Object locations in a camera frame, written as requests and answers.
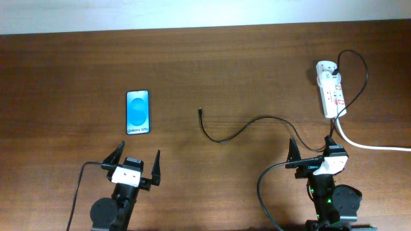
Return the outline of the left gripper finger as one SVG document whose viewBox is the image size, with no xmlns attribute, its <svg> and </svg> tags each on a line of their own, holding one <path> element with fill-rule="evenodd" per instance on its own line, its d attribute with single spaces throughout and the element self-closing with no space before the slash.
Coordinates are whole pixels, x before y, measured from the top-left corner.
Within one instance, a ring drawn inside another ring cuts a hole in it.
<svg viewBox="0 0 411 231">
<path fill-rule="evenodd" d="M 117 148 L 108 157 L 104 159 L 103 164 L 112 165 L 112 166 L 117 165 L 119 163 L 124 147 L 125 147 L 125 142 L 122 141 L 117 146 Z"/>
<path fill-rule="evenodd" d="M 152 178 L 161 177 L 160 156 L 161 156 L 161 151 L 157 150 L 157 154 L 156 154 L 155 161 L 153 163 L 153 168 L 152 168 Z"/>
</svg>

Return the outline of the blue Galaxy smartphone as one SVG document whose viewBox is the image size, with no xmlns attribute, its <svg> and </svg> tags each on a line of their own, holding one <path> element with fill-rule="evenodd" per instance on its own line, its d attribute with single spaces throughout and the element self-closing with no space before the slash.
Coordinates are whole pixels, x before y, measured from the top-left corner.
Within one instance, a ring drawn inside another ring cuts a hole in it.
<svg viewBox="0 0 411 231">
<path fill-rule="evenodd" d="M 147 90 L 129 91 L 127 97 L 128 135 L 137 135 L 150 132 L 150 101 Z"/>
</svg>

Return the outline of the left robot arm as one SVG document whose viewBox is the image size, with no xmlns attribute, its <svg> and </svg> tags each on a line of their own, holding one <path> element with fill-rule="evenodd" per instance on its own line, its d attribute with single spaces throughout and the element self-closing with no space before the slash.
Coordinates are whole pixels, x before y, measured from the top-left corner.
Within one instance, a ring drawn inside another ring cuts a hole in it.
<svg viewBox="0 0 411 231">
<path fill-rule="evenodd" d="M 102 162 L 102 169 L 107 171 L 107 178 L 115 188 L 111 197 L 101 198 L 91 207 L 92 231 L 126 231 L 139 191 L 149 191 L 151 186 L 160 185 L 161 152 L 156 154 L 152 177 L 145 178 L 142 176 L 142 160 L 127 157 L 122 164 L 119 163 L 124 147 L 125 143 L 121 142 Z"/>
</svg>

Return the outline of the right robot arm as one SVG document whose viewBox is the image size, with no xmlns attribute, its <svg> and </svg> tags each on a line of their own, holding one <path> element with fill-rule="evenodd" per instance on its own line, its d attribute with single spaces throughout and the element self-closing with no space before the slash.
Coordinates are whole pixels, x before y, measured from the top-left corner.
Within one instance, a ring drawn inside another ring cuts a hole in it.
<svg viewBox="0 0 411 231">
<path fill-rule="evenodd" d="M 350 230 L 358 219 L 362 193 L 349 185 L 335 184 L 334 176 L 344 170 L 349 155 L 330 136 L 324 140 L 326 147 L 321 155 L 303 159 L 291 138 L 286 168 L 296 170 L 296 179 L 308 180 L 317 219 L 307 220 L 305 230 Z"/>
</svg>

